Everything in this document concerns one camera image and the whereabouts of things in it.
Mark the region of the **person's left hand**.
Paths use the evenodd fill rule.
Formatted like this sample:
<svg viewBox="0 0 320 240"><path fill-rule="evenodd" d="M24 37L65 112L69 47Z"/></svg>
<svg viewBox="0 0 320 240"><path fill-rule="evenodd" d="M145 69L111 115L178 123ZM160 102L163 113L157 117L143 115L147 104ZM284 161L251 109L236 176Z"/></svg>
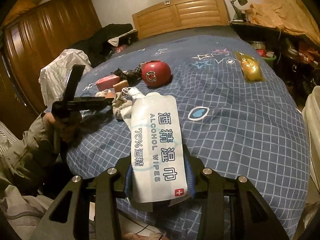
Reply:
<svg viewBox="0 0 320 240"><path fill-rule="evenodd" d="M79 127L82 120L80 112L74 112L69 119L59 119L52 115L52 113L46 113L44 119L54 126L58 135L64 142L71 142L76 129Z"/></svg>

